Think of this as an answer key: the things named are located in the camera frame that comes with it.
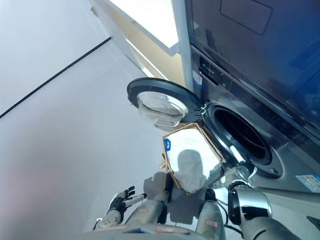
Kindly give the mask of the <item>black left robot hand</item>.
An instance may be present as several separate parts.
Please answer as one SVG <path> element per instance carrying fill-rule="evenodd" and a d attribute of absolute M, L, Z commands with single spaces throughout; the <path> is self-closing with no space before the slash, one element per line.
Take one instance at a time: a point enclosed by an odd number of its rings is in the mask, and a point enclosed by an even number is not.
<path fill-rule="evenodd" d="M 135 194 L 136 192 L 134 186 L 130 186 L 124 191 L 117 193 L 109 205 L 108 212 L 118 211 L 119 213 L 123 214 L 129 207 L 144 200 L 147 197 L 146 193 L 142 193 L 139 195 Z"/>

